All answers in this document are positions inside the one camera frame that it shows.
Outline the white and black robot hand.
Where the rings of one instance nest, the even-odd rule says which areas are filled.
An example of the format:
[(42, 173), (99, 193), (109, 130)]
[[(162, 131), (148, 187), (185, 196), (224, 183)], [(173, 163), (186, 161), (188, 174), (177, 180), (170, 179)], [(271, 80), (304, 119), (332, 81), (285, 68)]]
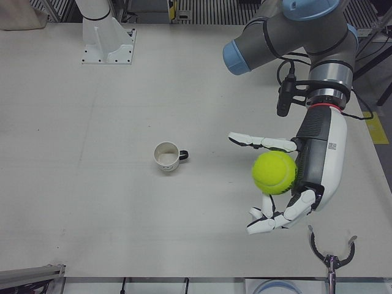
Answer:
[(291, 227), (302, 217), (321, 210), (341, 182), (347, 123), (337, 106), (315, 104), (309, 107), (296, 136), (290, 140), (236, 132), (230, 132), (228, 138), (240, 146), (298, 153), (297, 176), (286, 209), (276, 211), (271, 194), (263, 194), (261, 208), (249, 210), (254, 218), (246, 227), (250, 235)]

